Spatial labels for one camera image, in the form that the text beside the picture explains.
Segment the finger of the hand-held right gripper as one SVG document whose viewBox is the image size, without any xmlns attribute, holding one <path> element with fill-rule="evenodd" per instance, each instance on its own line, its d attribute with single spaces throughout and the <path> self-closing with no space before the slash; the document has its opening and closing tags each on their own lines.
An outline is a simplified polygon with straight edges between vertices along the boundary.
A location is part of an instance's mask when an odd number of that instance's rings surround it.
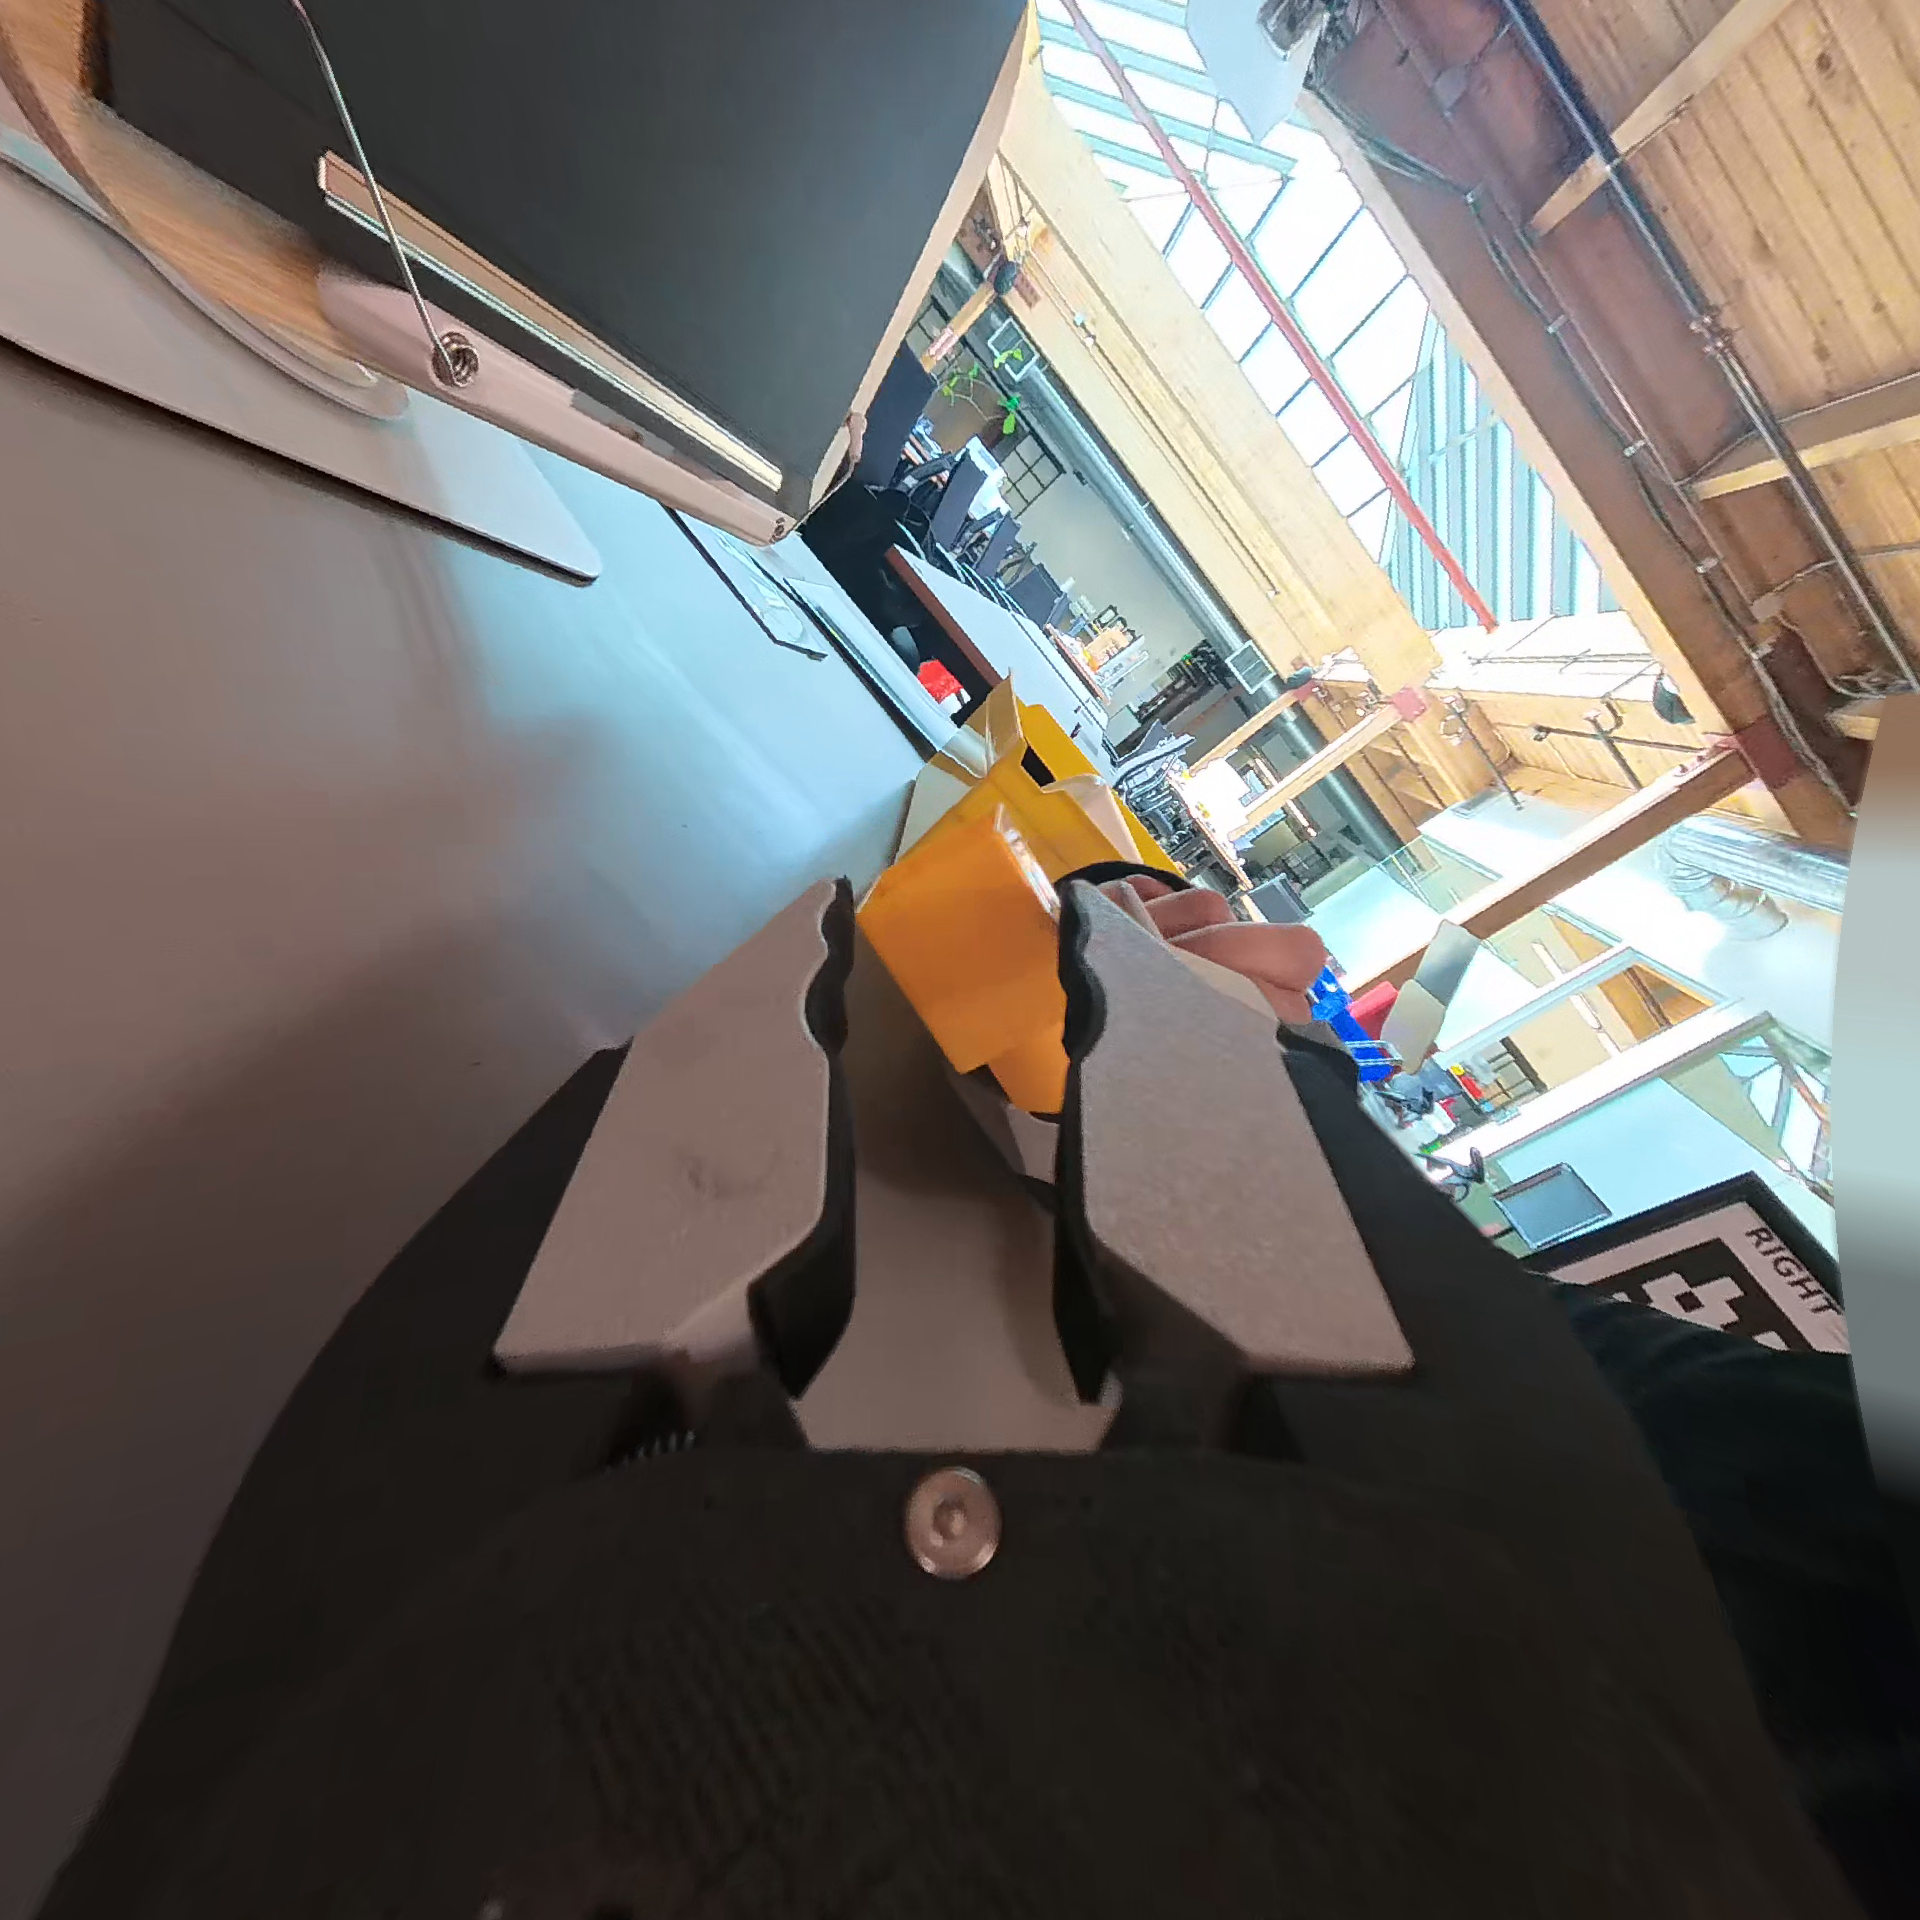
<svg viewBox="0 0 1920 1920">
<path fill-rule="evenodd" d="M 1058 1114 L 1030 1114 L 999 1090 L 994 1068 L 947 1068 L 953 1098 L 979 1114 L 979 1129 L 994 1133 L 994 1151 L 1030 1185 L 1056 1190 L 1058 1167 Z"/>
</svg>

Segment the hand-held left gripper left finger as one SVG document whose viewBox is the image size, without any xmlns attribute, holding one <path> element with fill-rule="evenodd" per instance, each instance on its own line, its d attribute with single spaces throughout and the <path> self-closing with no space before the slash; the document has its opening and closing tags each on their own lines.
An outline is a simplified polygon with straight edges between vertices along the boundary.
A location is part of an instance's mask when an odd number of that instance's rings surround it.
<svg viewBox="0 0 1920 1920">
<path fill-rule="evenodd" d="M 509 1377 L 775 1377 L 854 1317 L 854 882 L 810 882 L 623 1049 L 492 1362 Z"/>
</svg>

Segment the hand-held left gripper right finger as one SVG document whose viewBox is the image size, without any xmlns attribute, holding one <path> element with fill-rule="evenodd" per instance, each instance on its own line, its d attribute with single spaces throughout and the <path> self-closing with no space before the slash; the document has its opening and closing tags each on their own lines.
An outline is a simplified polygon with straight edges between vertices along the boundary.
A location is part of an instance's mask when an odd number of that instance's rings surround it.
<svg viewBox="0 0 1920 1920">
<path fill-rule="evenodd" d="M 1056 1317 L 1077 1398 L 1409 1382 L 1410 1344 L 1294 1085 L 1267 973 L 1168 933 L 1140 882 L 1058 882 L 1069 1098 Z"/>
</svg>

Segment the yellow toy building block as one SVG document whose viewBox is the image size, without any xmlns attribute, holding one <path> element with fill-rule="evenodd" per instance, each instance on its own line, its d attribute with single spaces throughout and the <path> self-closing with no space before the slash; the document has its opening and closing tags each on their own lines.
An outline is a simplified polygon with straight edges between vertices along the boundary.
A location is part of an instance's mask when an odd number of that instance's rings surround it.
<svg viewBox="0 0 1920 1920">
<path fill-rule="evenodd" d="M 994 1078 L 1005 1107 L 1058 1114 L 1058 894 L 1005 806 L 941 825 L 854 919 L 953 1078 Z"/>
</svg>

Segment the person's right hand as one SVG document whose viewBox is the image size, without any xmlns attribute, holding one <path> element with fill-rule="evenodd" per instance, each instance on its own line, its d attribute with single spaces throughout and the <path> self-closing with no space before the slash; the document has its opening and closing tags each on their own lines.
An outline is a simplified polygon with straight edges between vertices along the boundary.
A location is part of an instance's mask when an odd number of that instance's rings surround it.
<svg viewBox="0 0 1920 1920">
<path fill-rule="evenodd" d="M 1312 1024 L 1312 979 L 1327 973 L 1327 947 L 1308 919 L 1240 919 L 1220 894 L 1168 875 L 1109 875 L 1102 894 L 1111 905 L 1140 901 L 1175 951 L 1248 973 L 1276 1004 L 1276 1024 L 1294 1031 Z"/>
</svg>

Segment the grey panel on stand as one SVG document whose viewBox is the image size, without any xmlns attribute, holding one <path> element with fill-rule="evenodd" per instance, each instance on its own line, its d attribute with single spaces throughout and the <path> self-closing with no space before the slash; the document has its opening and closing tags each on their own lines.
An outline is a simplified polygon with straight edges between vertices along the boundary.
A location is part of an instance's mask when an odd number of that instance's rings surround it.
<svg viewBox="0 0 1920 1920">
<path fill-rule="evenodd" d="M 1389 1012 L 1383 1012 L 1383 1045 L 1395 1049 L 1395 1068 L 1410 1078 L 1436 1033 L 1444 1033 L 1444 1012 L 1475 965 L 1484 933 L 1444 919 L 1410 965 L 1410 979 L 1395 979 Z"/>
</svg>

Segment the yellow plastic bin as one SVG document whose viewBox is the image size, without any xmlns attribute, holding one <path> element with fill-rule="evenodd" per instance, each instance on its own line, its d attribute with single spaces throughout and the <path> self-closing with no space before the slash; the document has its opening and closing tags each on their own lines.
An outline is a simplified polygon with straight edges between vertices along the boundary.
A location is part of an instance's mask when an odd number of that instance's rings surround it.
<svg viewBox="0 0 1920 1920">
<path fill-rule="evenodd" d="M 913 856 L 926 826 L 994 816 L 1005 816 L 1005 826 L 1056 882 L 1091 865 L 1181 882 L 1181 865 L 1056 725 L 1056 709 L 1012 701 L 1012 683 L 999 683 L 979 725 L 953 732 L 947 753 L 913 778 L 900 856 Z"/>
</svg>

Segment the fiducial marker board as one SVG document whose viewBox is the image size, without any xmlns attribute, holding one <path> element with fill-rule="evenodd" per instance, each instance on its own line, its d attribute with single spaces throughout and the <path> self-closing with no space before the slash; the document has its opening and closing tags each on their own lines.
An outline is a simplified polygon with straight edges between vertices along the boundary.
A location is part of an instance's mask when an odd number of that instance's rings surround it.
<svg viewBox="0 0 1920 1920">
<path fill-rule="evenodd" d="M 1837 1252 L 1762 1171 L 1594 1223 L 1531 1270 L 1763 1353 L 1850 1353 Z"/>
</svg>

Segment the clear plastic sheet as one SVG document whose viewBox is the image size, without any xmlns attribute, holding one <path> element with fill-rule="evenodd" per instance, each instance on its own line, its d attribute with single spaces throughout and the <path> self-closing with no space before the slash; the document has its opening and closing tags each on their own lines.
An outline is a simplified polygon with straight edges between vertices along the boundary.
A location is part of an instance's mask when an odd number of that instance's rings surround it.
<svg viewBox="0 0 1920 1920">
<path fill-rule="evenodd" d="M 770 644 L 785 644 L 801 664 L 829 664 L 824 620 L 791 602 L 785 566 L 770 566 L 761 547 L 744 547 L 680 510 L 668 510 L 668 521 L 702 547 L 702 557 L 761 620 Z"/>
</svg>

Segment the black board on white stand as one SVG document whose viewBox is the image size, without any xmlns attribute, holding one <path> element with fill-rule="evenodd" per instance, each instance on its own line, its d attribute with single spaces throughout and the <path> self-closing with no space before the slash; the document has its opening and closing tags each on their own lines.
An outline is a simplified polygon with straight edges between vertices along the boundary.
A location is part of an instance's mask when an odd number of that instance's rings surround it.
<svg viewBox="0 0 1920 1920">
<path fill-rule="evenodd" d="M 346 412 L 444 397 L 785 547 L 987 194 L 1030 11 L 5 11 L 74 203 Z"/>
</svg>

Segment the silver air duct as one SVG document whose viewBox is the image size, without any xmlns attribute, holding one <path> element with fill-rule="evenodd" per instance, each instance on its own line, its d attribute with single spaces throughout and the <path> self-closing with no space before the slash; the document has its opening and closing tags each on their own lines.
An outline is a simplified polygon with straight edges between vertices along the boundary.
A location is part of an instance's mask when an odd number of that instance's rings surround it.
<svg viewBox="0 0 1920 1920">
<path fill-rule="evenodd" d="M 1850 882 L 1850 856 L 1762 826 L 1762 825 L 1725 825 L 1725 816 L 1687 816 L 1658 836 L 1667 875 L 1721 875 L 1763 901 L 1794 901 L 1822 916 L 1841 916 L 1841 882 Z"/>
</svg>

